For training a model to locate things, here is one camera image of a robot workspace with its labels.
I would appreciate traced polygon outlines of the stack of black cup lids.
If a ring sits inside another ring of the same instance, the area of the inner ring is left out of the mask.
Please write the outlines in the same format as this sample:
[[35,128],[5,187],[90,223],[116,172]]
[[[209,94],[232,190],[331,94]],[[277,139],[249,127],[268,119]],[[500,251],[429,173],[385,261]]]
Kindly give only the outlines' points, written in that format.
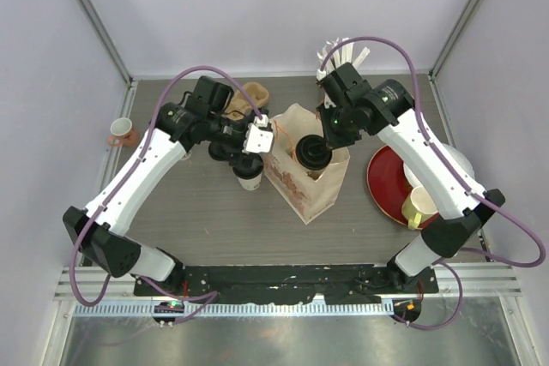
[[233,152],[230,147],[221,145],[220,143],[211,142],[208,146],[208,154],[215,161],[229,162],[233,157]]

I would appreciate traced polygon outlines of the black cup lid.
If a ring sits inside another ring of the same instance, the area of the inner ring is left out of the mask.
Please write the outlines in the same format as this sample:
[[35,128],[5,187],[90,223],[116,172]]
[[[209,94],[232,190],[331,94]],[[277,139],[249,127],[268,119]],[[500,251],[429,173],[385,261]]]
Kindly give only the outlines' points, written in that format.
[[236,177],[245,180],[260,176],[263,171],[262,157],[258,153],[243,153],[232,167]]
[[297,161],[311,171],[320,171],[326,168],[331,159],[332,151],[328,149],[326,141],[320,135],[305,135],[296,148]]

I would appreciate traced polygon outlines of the paper bag with orange handles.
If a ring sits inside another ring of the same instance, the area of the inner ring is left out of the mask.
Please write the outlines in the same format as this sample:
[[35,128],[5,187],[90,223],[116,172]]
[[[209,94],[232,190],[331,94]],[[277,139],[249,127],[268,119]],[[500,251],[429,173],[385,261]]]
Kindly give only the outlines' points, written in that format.
[[296,145],[307,135],[323,136],[317,115],[293,104],[273,117],[273,123],[274,145],[263,156],[264,173],[307,225],[335,204],[351,155],[347,148],[338,148],[326,167],[307,169],[297,161]]

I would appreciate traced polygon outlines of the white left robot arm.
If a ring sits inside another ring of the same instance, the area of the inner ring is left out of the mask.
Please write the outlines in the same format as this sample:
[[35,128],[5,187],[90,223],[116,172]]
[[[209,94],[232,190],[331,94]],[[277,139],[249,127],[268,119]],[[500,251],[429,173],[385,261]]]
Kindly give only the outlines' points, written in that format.
[[70,259],[83,254],[109,278],[131,274],[152,280],[163,296],[183,284],[183,264],[162,249],[128,237],[142,204],[165,174],[207,141],[214,158],[236,171],[260,171],[262,145],[251,137],[268,130],[267,111],[236,81],[201,76],[178,102],[160,100],[136,150],[117,175],[85,207],[69,207],[63,224],[73,243]]

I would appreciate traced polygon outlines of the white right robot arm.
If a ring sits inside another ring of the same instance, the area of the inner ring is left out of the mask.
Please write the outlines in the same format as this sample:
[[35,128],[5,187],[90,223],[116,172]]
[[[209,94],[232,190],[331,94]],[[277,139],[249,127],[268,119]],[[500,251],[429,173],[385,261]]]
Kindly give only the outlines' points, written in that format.
[[438,216],[387,264],[392,290],[405,293],[432,263],[454,256],[505,203],[498,189],[485,189],[431,135],[414,100],[398,81],[372,87],[350,63],[317,72],[325,92],[317,107],[327,149],[348,147],[360,133],[378,137],[409,167],[434,200]]

